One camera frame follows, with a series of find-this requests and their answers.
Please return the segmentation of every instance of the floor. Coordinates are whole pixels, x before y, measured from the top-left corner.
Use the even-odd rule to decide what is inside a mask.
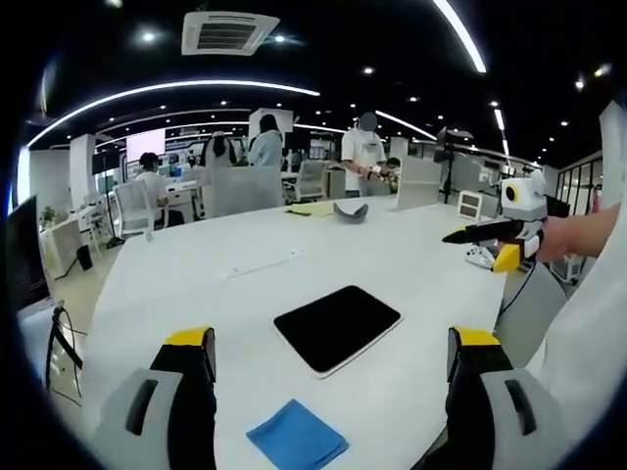
[[[57,302],[64,302],[72,321],[73,337],[70,329],[66,329],[64,335],[70,344],[72,342],[75,344],[80,357],[84,356],[85,339],[91,327],[96,301],[120,249],[121,247],[103,249],[101,258],[92,254],[91,269],[83,271],[80,265],[75,263],[66,277],[52,283],[53,298]],[[70,326],[66,316],[62,315],[61,320]],[[76,370],[74,378],[72,361],[57,345],[52,356],[50,395],[63,420],[80,437],[83,435],[83,429],[79,407],[80,392],[76,382],[80,383],[80,370]]]

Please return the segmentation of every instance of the black ceiling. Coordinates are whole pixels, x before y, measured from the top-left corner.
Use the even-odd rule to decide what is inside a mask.
[[[67,143],[68,134],[106,128],[109,117],[120,122],[161,115],[161,105],[168,106],[168,113],[220,108],[221,100],[228,101],[228,108],[252,110],[280,102],[302,123],[324,121],[341,129],[361,111],[378,109],[434,134],[443,123],[463,128],[474,135],[478,147],[501,151],[489,106],[496,100],[512,155],[530,161],[544,155],[543,163],[561,167],[601,147],[599,113],[619,91],[627,57],[619,51],[619,2],[449,1],[481,51],[487,73],[475,71],[432,0],[124,0],[118,9],[102,0],[93,16],[77,21],[60,44],[47,93],[49,117],[127,89],[180,79],[254,79],[316,90],[321,96],[232,87],[152,92],[91,110],[35,147]],[[269,41],[253,57],[181,56],[183,17],[197,9],[276,16],[280,24],[275,32],[288,40]],[[146,29],[156,31],[158,38],[141,45],[137,35]],[[611,73],[593,78],[603,64],[612,65]],[[364,75],[365,66],[374,67],[375,73]],[[587,79],[582,92],[574,86],[580,76]],[[410,96],[419,101],[410,102]],[[351,109],[351,103],[358,107]],[[246,114],[226,116],[246,120]],[[155,119],[141,130],[193,118],[210,120],[202,115],[172,117],[171,124]],[[562,127],[563,120],[570,125]],[[381,123],[383,137],[398,131],[420,137],[389,121]],[[40,130],[32,126],[28,135]],[[124,128],[110,132],[114,137],[124,134]]]

